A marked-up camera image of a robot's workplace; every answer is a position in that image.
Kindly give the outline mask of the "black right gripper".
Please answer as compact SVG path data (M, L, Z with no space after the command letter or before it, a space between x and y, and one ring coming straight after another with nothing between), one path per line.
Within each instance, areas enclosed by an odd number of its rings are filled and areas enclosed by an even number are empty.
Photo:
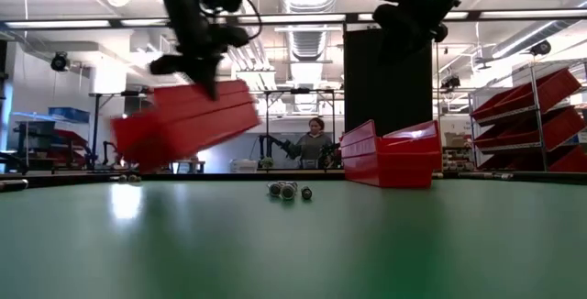
M442 23L449 11L448 0L383 0L372 19L381 27L383 43L380 58L399 61L448 35Z

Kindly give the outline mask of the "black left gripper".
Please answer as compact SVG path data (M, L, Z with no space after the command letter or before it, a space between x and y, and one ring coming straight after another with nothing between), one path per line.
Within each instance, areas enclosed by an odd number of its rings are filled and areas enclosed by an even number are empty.
M191 83L200 83L209 98L216 100L216 68L229 47L249 43L246 29L224 24L180 25L173 29L175 53L164 53L152 61L149 70L155 75L184 73Z

